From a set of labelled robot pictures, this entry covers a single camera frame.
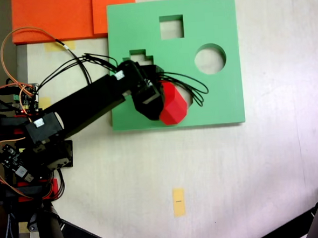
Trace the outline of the dark textured gripper finger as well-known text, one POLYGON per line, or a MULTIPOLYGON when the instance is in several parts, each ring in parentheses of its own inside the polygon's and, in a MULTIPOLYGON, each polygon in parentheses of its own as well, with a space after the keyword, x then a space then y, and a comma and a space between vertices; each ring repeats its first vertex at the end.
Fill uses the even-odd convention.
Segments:
POLYGON ((138 99, 133 100, 133 103, 136 111, 151 121, 158 121, 160 119, 160 113, 164 107, 162 97, 157 97, 147 104, 140 102, 138 99))

